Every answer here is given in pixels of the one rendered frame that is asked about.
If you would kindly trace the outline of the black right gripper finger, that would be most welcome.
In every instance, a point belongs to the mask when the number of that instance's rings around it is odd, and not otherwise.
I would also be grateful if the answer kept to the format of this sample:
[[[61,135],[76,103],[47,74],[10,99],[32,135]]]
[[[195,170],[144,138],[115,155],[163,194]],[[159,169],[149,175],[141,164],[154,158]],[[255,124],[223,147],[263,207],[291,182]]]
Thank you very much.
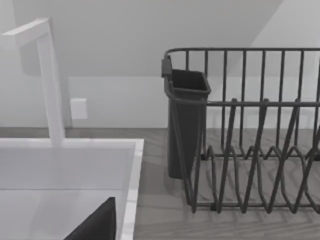
[[[109,197],[63,240],[116,240],[116,198]]]

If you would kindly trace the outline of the tall white tap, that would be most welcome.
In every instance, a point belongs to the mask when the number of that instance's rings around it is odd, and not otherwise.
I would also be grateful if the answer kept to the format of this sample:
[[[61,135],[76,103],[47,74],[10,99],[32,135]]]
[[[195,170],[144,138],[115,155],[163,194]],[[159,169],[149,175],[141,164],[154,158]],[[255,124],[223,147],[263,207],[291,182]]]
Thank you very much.
[[[59,70],[50,19],[37,18],[0,36],[0,46],[5,49],[17,49],[33,41],[37,43],[49,137],[0,138],[0,148],[60,147],[66,139]]]

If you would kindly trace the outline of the white wall socket plate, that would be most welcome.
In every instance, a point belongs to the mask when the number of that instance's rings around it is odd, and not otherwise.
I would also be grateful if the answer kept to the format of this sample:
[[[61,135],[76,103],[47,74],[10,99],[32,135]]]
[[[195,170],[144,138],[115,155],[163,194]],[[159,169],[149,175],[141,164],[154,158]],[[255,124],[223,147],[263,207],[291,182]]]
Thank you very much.
[[[70,100],[71,117],[73,120],[85,120],[88,118],[87,99],[72,98]]]

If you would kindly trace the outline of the white sink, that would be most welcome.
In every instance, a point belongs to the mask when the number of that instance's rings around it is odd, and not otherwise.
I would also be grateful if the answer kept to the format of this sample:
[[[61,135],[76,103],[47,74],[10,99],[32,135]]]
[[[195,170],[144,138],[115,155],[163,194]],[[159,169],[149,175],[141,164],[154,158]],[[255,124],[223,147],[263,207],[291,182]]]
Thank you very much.
[[[134,240],[143,139],[0,147],[0,240],[63,240],[109,197],[116,240]]]

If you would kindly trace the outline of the dark grey cutlery holder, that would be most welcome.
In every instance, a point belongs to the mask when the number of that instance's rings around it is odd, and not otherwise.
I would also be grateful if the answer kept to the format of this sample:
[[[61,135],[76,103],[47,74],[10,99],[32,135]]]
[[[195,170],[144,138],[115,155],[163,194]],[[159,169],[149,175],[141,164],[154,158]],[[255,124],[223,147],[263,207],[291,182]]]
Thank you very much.
[[[187,100],[207,100],[211,93],[211,87],[206,75],[201,71],[182,70],[172,67],[171,57],[163,58],[161,63],[161,76],[168,83],[168,91],[173,97],[180,99],[176,102],[179,133],[181,136],[182,151],[186,173],[191,175],[194,158],[198,144],[198,127],[202,120],[200,106],[186,103]],[[179,159],[177,136],[172,116],[172,106],[168,106],[168,147],[167,147],[168,176],[172,179],[181,180],[182,172]]]

